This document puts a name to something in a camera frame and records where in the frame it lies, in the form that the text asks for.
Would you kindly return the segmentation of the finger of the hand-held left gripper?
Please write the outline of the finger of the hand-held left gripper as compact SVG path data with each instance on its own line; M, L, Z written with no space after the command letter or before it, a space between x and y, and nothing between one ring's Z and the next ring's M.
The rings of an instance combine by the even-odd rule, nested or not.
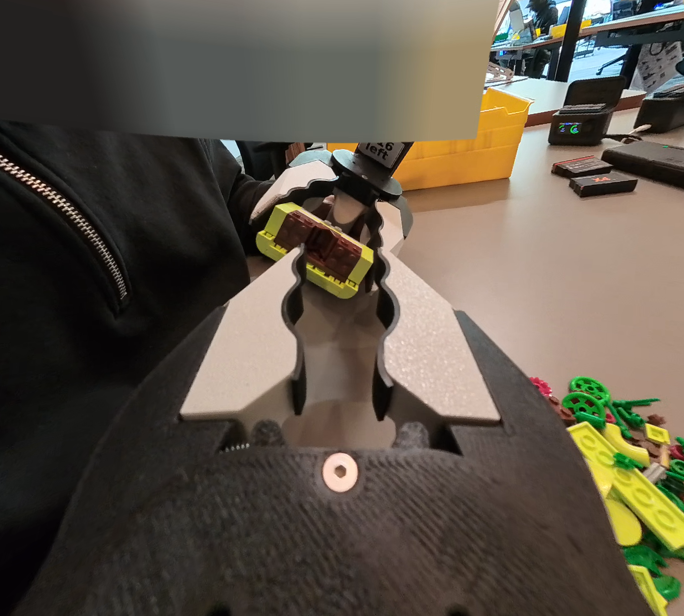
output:
M278 204L288 201L302 204L308 198L327 197L332 193L337 179L332 167L322 160L291 165L256 203L250 215L250 224L264 224Z
M375 271L380 262L378 251L398 253L404 244L404 225L401 210L395 204L375 201L364 217L368 230L367 246L372 251L373 261L364 277L364 292L369 294L375 283Z

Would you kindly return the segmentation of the black charger with display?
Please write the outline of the black charger with display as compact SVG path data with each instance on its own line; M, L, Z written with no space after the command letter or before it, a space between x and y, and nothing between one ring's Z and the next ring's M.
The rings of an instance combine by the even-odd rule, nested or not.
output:
M601 144L625 86L626 79L621 75L572 82L562 107L551 118L548 143L554 146Z

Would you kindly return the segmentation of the wooden desk with black legs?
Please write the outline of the wooden desk with black legs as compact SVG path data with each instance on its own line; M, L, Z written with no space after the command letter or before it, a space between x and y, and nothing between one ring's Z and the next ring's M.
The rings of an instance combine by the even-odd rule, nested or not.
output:
M628 47L627 60L622 65L620 74L626 78L626 84L631 84L639 54L645 45L683 41L683 5L587 26L580 29L577 39L591 37L594 38L595 47ZM560 76L558 64L563 42L563 37L546 37L525 44L502 41L493 45L491 53L494 58L500 58L505 53L550 50L552 57L549 63L549 80L565 82L568 78Z

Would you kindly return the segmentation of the pile of small toy bricks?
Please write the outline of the pile of small toy bricks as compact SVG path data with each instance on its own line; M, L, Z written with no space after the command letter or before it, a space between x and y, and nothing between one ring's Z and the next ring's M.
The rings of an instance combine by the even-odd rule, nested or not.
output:
M560 416L566 430L578 423L592 425L620 452L616 456L619 466L638 467L683 511L683 438L670 436L662 415L641 413L656 405L660 401L658 398L614 398L605 384L586 376L572 378L564 396L554 393L540 378L530 380ZM672 602L683 598L682 581L663 572L669 568L669 560L683 564L683 549L668 550L649 530L635 546L622 547L617 540L616 543L627 567L639 565L649 570L658 592L668 601L667 610Z

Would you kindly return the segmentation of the lime brick box with brown bricks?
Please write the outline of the lime brick box with brown bricks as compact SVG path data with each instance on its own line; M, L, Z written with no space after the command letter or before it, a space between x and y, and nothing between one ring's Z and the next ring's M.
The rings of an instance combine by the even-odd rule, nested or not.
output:
M367 245L292 202L274 207L256 236L256 245L276 262L304 246L306 278L340 299L351 299L358 293L374 261Z

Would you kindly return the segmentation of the long lime toy plate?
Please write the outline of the long lime toy plate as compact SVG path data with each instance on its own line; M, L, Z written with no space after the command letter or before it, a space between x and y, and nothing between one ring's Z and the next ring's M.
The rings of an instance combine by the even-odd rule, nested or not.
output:
M639 544L646 530L670 551L683 549L683 511L638 467L619 466L620 454L589 423L567 429L594 478L619 545Z

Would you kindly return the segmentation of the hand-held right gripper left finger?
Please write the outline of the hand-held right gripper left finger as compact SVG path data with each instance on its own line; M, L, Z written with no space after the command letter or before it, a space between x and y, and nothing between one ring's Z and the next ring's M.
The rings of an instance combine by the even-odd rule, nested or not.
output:
M237 420L249 433L261 420L282 424L306 402L302 246L272 264L230 300L181 407L184 420Z

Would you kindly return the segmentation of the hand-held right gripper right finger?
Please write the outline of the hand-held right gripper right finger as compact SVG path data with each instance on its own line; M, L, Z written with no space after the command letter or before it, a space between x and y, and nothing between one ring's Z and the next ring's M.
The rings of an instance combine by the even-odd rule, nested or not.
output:
M374 410L397 428L439 432L501 417L451 304L391 252L378 252Z

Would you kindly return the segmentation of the black pillar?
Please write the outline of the black pillar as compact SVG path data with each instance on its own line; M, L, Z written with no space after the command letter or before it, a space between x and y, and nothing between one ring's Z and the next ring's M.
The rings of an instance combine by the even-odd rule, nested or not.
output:
M557 62L549 67L549 80L551 81L568 82L586 2L587 0L572 0L571 2L566 32L561 42Z

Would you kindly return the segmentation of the person's black clothing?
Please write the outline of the person's black clothing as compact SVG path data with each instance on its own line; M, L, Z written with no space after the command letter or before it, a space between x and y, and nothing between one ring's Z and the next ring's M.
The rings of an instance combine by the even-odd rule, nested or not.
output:
M216 139L1 121L1 614L131 391L250 283Z

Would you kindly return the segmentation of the person's left forearm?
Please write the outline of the person's left forearm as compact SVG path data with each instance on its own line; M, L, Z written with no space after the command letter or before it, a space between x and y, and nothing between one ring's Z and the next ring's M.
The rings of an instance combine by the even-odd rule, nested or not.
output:
M240 173L233 184L228 201L228 209L235 231L246 256L256 255L256 234L258 230L250 224L256 205L275 183L274 179L263 182Z

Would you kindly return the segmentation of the black battery pack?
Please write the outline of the black battery pack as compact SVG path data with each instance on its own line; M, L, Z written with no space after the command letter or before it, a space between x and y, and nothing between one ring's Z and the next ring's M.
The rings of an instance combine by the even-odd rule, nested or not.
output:
M581 199L634 192L638 179L617 172L574 177L569 187Z
M595 156L586 156L577 159L555 162L552 165L552 175L579 178L585 176L597 176L611 172L613 166Z

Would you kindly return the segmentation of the person's left hand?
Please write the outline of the person's left hand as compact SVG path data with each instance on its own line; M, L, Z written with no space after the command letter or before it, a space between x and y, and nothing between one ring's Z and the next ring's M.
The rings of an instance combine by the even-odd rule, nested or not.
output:
M315 213L350 238L361 243L368 242L367 207L361 202L346 194L330 195L323 199Z

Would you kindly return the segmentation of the black power adapter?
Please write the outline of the black power adapter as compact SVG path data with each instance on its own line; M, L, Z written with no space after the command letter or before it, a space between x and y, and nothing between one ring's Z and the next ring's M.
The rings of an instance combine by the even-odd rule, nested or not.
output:
M648 126L647 133L668 133L683 127L683 91L655 93L642 101L635 129Z

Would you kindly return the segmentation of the yellow box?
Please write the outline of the yellow box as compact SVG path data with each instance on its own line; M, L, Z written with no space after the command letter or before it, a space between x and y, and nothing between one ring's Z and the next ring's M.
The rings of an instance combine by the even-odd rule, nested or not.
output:
M509 178L532 102L487 89L474 139L415 142L394 178L404 191Z

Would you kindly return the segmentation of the long black case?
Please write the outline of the long black case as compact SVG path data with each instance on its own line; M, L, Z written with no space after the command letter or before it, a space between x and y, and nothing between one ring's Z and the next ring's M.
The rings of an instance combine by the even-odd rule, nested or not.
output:
M617 170L683 188L683 148L637 141L603 151L601 159Z

